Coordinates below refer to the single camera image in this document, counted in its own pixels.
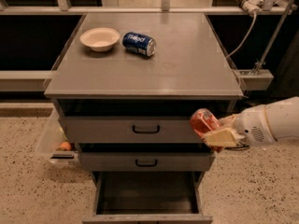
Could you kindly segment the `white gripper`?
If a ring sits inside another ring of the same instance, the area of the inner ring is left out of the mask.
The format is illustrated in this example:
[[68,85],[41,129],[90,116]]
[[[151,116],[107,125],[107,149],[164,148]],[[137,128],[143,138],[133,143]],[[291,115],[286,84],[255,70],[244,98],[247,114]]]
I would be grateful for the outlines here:
[[211,147],[236,147],[244,140],[250,146],[269,145],[276,142],[269,128],[265,106],[257,105],[219,119],[223,127],[204,134],[205,143]]

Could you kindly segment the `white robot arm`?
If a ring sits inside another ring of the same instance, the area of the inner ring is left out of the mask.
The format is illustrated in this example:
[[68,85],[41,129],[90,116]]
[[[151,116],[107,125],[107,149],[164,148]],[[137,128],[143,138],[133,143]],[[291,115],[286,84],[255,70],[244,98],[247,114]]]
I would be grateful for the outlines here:
[[221,126],[204,134],[208,146],[265,146],[299,138],[299,97],[257,105],[220,119]]

